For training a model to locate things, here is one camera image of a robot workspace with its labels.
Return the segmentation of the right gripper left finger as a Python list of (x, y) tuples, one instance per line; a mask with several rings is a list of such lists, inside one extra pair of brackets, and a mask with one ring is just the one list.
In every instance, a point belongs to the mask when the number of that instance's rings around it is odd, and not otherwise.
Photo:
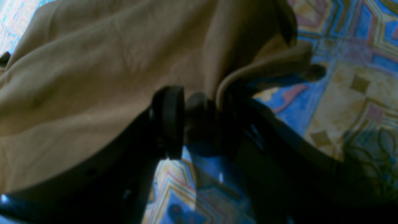
[(72, 169), (1, 195), (2, 224), (139, 224), (162, 159), (181, 159), (184, 89), (167, 86), (112, 142)]

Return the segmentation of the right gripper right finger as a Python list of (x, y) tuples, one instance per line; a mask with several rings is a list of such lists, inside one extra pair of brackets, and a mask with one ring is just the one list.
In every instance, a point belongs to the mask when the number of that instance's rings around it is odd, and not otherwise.
[(216, 115), (203, 93), (188, 98), (189, 148), (241, 170), (257, 223), (397, 223), (397, 197), (373, 191), (373, 164), (353, 145), (343, 145), (343, 161), (331, 158), (254, 99), (233, 98)]

